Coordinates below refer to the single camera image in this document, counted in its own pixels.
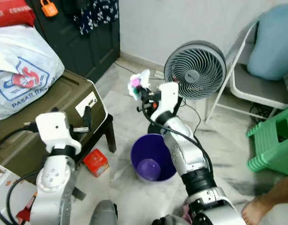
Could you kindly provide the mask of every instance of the red small box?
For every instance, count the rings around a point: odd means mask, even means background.
[[[89,153],[83,159],[83,162],[95,177],[99,177],[99,175],[109,167],[107,158],[98,149]]]

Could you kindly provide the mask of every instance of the plastic bag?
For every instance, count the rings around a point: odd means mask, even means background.
[[[134,97],[135,100],[141,99],[140,94],[137,92],[136,87],[141,86],[142,88],[148,88],[149,84],[149,76],[150,70],[146,69],[142,71],[140,74],[133,74],[129,83],[127,84],[127,89],[129,90],[129,94]]]
[[[0,120],[44,95],[63,74],[60,58],[26,25],[0,28]]]

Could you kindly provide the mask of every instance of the black stand leg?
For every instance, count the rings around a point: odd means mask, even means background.
[[[116,151],[116,141],[115,141],[115,135],[114,135],[113,122],[111,122],[107,126],[105,130],[105,134],[106,134],[106,141],[107,141],[108,149],[114,153]]]
[[[77,187],[73,189],[72,195],[81,201],[86,197],[86,194]]]

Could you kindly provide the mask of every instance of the purple bucket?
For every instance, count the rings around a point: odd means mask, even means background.
[[[165,181],[176,173],[169,149],[161,135],[148,134],[140,137],[134,143],[130,157],[141,180]]]

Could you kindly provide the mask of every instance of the power cord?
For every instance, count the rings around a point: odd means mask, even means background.
[[[124,66],[122,66],[122,65],[120,65],[119,63],[117,63],[117,62],[114,62],[117,66],[120,66],[121,68],[123,68],[123,69],[126,69],[126,70],[128,70],[129,72],[131,72],[131,73],[133,73],[133,74],[137,74],[137,72],[136,71],[132,71],[131,69],[128,69],[127,67],[124,67]],[[151,77],[149,77],[149,79],[150,80],[164,80],[164,79],[161,79],[161,78],[151,78]]]
[[[265,118],[268,118],[271,111],[272,111],[272,108],[269,106],[261,105],[261,104],[254,102],[254,103],[252,103],[249,112],[251,113],[252,111],[255,111],[255,114],[257,114],[259,116],[263,116]],[[262,118],[257,118],[254,116],[250,116],[250,117],[256,124],[258,124],[259,122],[265,121],[265,119],[262,119]]]
[[[198,138],[193,134],[194,139],[197,141],[197,142],[195,142],[192,138],[189,138],[188,136],[186,136],[186,135],[184,135],[184,134],[182,134],[182,133],[180,133],[180,132],[178,132],[178,131],[176,131],[176,130],[173,130],[173,129],[168,128],[168,127],[165,127],[165,126],[163,126],[163,125],[161,125],[161,124],[159,124],[159,123],[157,123],[157,122],[154,122],[152,119],[150,119],[149,115],[148,115],[147,112],[145,111],[145,102],[146,102],[146,101],[147,101],[147,100],[142,101],[142,106],[141,106],[141,107],[142,107],[142,112],[143,112],[143,115],[145,116],[145,118],[146,118],[151,124],[153,124],[153,125],[155,125],[155,126],[158,126],[159,128],[164,129],[164,130],[166,130],[166,131],[169,131],[169,132],[175,133],[175,134],[177,134],[177,135],[180,135],[180,136],[182,136],[183,138],[187,139],[189,142],[193,143],[195,146],[197,146],[197,147],[202,151],[202,153],[203,153],[203,155],[204,155],[204,157],[205,157],[205,159],[206,159],[206,161],[207,161],[207,163],[208,163],[210,173],[211,173],[211,175],[213,176],[213,165],[212,165],[211,159],[210,159],[208,153],[207,153],[207,152],[204,150],[204,148],[202,147],[202,145],[201,145],[201,143],[199,142]]]
[[[38,128],[37,128],[37,124],[35,122],[31,122],[31,123],[26,123],[24,127],[21,127],[21,128],[18,128],[14,131],[12,131],[11,133],[7,134],[5,137],[3,137],[1,140],[0,140],[0,147],[1,145],[8,139],[10,138],[11,136],[13,136],[14,134],[20,132],[20,131],[24,131],[24,130],[29,130],[29,131],[32,131],[32,132],[38,132]],[[10,188],[10,190],[8,191],[8,195],[7,195],[7,201],[6,201],[6,204],[7,204],[7,212],[8,212],[8,216],[9,218],[11,219],[11,222],[9,222],[1,213],[0,213],[0,219],[2,220],[3,223],[5,223],[6,225],[18,225],[18,223],[16,222],[16,220],[14,219],[14,217],[12,216],[11,214],[11,211],[10,211],[10,194],[12,192],[12,190],[14,189],[14,187],[22,180],[32,176],[32,175],[35,175],[36,173],[38,173],[38,171],[36,172],[32,172],[32,173],[29,173],[23,177],[21,177],[20,179],[18,179],[13,185],[12,187]]]
[[[11,197],[11,194],[12,194],[12,191],[13,189],[16,187],[17,184],[19,184],[22,180],[25,180],[31,176],[34,176],[36,174],[39,173],[40,170],[38,171],[34,171],[34,172],[31,172],[23,177],[21,177],[20,179],[16,180],[13,185],[11,186],[11,188],[9,189],[8,191],[8,194],[7,194],[7,199],[6,199],[6,205],[7,205],[7,212],[8,212],[8,216],[10,218],[10,220],[12,221],[9,222],[1,213],[0,213],[0,219],[2,220],[3,223],[5,223],[6,225],[19,225],[17,223],[17,221],[15,220],[15,218],[13,217],[12,213],[11,213],[11,210],[10,210],[10,197]]]
[[[36,132],[38,132],[37,124],[35,122],[26,123],[24,127],[18,128],[16,130],[12,131],[11,133],[7,134],[6,136],[4,136],[0,140],[0,147],[8,138],[10,138],[14,134],[16,134],[20,131],[24,131],[24,130],[29,130],[29,131],[32,131],[33,133],[36,133]]]
[[[15,218],[13,217],[12,213],[11,213],[11,209],[10,209],[10,198],[11,198],[11,194],[14,190],[14,188],[16,187],[17,184],[19,184],[22,180],[25,180],[31,176],[34,176],[34,175],[37,175],[38,173],[40,172],[40,170],[37,170],[37,171],[34,171],[34,172],[31,172],[23,177],[21,177],[20,179],[16,180],[13,185],[11,186],[11,188],[9,189],[8,191],[8,194],[7,194],[7,212],[8,212],[8,217],[11,219],[11,221],[17,225],[17,221],[15,220]]]
[[[197,114],[197,116],[198,116],[198,118],[199,118],[199,122],[198,122],[198,124],[196,125],[195,130],[194,130],[194,132],[193,132],[193,134],[195,134],[198,126],[199,126],[200,123],[201,123],[201,117],[200,117],[199,113],[196,111],[196,109],[194,109],[192,106],[190,106],[190,105],[188,105],[188,104],[186,103],[186,99],[185,99],[185,98],[184,98],[182,101],[184,102],[184,104],[181,105],[180,107],[184,107],[184,106],[186,105],[187,107],[191,108],[191,109]]]

